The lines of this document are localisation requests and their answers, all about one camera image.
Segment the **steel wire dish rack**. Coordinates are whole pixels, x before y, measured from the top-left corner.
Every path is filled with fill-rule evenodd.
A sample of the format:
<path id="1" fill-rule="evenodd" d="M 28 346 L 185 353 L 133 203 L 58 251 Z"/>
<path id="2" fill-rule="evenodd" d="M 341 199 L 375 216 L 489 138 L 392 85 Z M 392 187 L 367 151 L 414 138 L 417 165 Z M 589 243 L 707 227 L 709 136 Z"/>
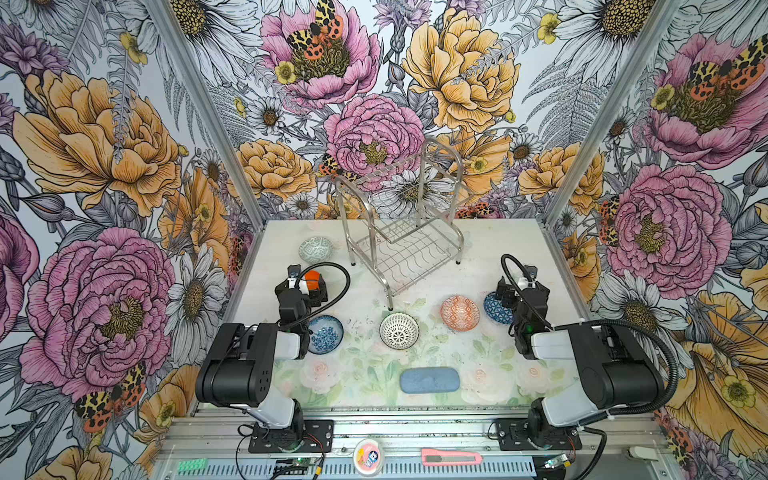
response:
<path id="1" fill-rule="evenodd" d="M 333 180 L 352 265 L 362 264 L 394 297 L 446 264 L 463 261 L 465 237 L 456 225 L 468 200 L 464 162 L 435 137 L 420 151 L 354 179 Z"/>

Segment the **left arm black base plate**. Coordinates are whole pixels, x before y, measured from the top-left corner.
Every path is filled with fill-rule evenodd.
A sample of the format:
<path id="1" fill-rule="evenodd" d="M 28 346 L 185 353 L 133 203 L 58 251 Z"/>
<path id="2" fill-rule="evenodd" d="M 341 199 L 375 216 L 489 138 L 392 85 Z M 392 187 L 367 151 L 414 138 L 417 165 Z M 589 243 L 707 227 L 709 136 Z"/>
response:
<path id="1" fill-rule="evenodd" d="M 298 424 L 270 429 L 255 423 L 247 450 L 251 454 L 330 453 L 334 427 L 332 420 L 306 420 L 302 429 Z"/>

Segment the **blue floral ceramic bowl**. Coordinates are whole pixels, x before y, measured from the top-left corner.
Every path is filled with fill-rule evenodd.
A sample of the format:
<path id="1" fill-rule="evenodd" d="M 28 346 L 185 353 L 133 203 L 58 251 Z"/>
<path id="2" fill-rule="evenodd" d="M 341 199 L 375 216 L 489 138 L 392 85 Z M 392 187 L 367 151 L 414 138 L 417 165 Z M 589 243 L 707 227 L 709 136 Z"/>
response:
<path id="1" fill-rule="evenodd" d="M 331 315 L 322 315 L 309 323 L 310 340 L 308 351 L 315 355 L 331 353 L 341 344 L 344 327 L 341 321 Z"/>

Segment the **white black lattice bowl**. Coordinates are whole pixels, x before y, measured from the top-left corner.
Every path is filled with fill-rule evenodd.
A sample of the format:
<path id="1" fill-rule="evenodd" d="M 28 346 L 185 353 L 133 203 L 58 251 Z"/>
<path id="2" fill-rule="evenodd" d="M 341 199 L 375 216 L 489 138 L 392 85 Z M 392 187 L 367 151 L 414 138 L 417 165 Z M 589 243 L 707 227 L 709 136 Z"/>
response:
<path id="1" fill-rule="evenodd" d="M 385 317 L 379 326 L 382 342 L 393 350 L 407 350 L 419 339 L 418 322 L 408 314 L 392 313 Z"/>

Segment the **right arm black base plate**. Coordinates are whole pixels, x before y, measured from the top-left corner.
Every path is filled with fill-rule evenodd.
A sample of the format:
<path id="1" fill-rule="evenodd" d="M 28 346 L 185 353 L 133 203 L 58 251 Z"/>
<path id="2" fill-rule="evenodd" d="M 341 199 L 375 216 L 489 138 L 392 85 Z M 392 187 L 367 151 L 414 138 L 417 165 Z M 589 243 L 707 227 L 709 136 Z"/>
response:
<path id="1" fill-rule="evenodd" d="M 502 451 L 567 450 L 582 449 L 582 442 L 575 428 L 531 427 L 527 419 L 499 418 L 493 421 L 491 430 Z"/>

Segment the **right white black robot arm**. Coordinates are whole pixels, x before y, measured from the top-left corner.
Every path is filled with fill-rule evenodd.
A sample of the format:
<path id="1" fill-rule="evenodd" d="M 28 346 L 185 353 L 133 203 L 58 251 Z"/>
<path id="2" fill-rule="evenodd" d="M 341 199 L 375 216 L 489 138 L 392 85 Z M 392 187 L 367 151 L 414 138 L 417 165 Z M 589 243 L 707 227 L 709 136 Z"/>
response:
<path id="1" fill-rule="evenodd" d="M 669 356 L 670 348 L 658 335 L 623 320 L 554 326 L 546 319 L 550 290 L 509 254 L 501 257 L 501 268 L 495 296 L 513 310 L 509 335 L 517 352 L 531 361 L 572 361 L 577 370 L 576 383 L 531 403 L 518 429 L 534 447 L 556 445 L 612 416 L 656 410 L 673 396 L 678 369 L 671 365 L 664 379 L 638 341 L 642 337 Z"/>

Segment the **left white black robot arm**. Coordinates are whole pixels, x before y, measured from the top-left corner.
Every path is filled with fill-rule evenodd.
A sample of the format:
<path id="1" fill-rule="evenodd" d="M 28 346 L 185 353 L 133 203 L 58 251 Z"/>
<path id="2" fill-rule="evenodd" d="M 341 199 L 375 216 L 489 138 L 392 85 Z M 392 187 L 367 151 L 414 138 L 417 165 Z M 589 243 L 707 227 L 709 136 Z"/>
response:
<path id="1" fill-rule="evenodd" d="M 195 384 L 201 403 L 238 410 L 254 420 L 251 446 L 258 453 L 291 452 L 308 437 L 300 403 L 272 385 L 278 360 L 301 360 L 309 351 L 309 314 L 328 301 L 322 275 L 288 267 L 275 288 L 279 318 L 221 326 Z"/>

